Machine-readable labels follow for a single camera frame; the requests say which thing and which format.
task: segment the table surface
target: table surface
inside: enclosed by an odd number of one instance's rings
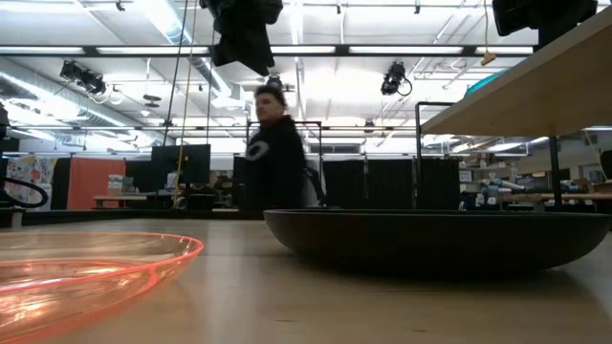
[[[506,281],[394,280],[310,267],[263,222],[129,220],[26,230],[137,230],[199,238],[176,281],[45,343],[612,342],[612,236],[585,258]]]
[[[611,56],[607,8],[428,120],[423,134],[542,137],[610,125]]]
[[[500,195],[497,200],[500,202],[541,202],[553,200],[555,195],[552,193],[543,194],[516,194]],[[561,194],[563,200],[591,200],[591,201],[612,201],[612,193],[591,193],[591,194]]]

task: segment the hoodie logo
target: hoodie logo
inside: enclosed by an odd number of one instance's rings
[[[250,145],[247,149],[247,155],[245,159],[247,161],[257,161],[263,157],[270,150],[270,145],[265,141],[257,141]]]

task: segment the black bowl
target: black bowl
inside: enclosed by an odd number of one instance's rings
[[[268,210],[268,227],[319,263],[377,270],[548,269],[601,243],[598,214],[406,210]]]

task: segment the person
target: person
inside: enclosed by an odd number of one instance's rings
[[[274,86],[255,92],[260,130],[245,155],[245,206],[248,210],[303,207],[306,157],[287,101]]]

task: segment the shelf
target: shelf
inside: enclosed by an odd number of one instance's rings
[[[612,7],[423,124],[423,134],[558,136],[612,125]]]

